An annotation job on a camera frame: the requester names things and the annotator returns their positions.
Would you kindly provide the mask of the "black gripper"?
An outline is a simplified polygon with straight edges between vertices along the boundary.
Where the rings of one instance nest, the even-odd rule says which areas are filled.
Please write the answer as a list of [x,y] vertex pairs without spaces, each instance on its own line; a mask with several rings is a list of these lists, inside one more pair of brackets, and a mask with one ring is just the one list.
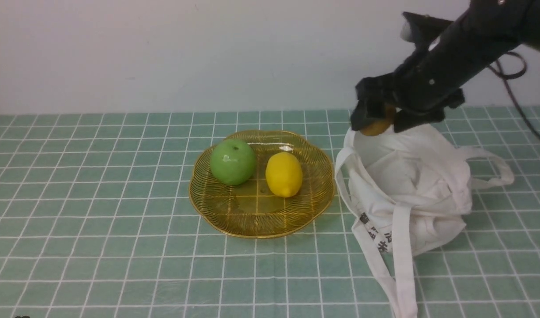
[[466,11],[454,21],[403,12],[402,35],[415,50],[393,72],[363,78],[356,85],[351,129],[385,119],[385,105],[397,106],[393,132],[402,133],[446,118],[461,87],[520,44],[520,11]]

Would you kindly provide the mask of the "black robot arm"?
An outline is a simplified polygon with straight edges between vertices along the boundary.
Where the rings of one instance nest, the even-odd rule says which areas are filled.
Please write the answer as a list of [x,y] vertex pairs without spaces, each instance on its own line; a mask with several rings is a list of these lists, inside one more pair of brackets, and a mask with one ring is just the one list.
[[362,131],[398,109],[396,133],[445,119],[465,102],[462,85],[520,45],[540,52],[540,0],[472,0],[456,20],[403,12],[415,50],[393,72],[361,79],[350,116]]

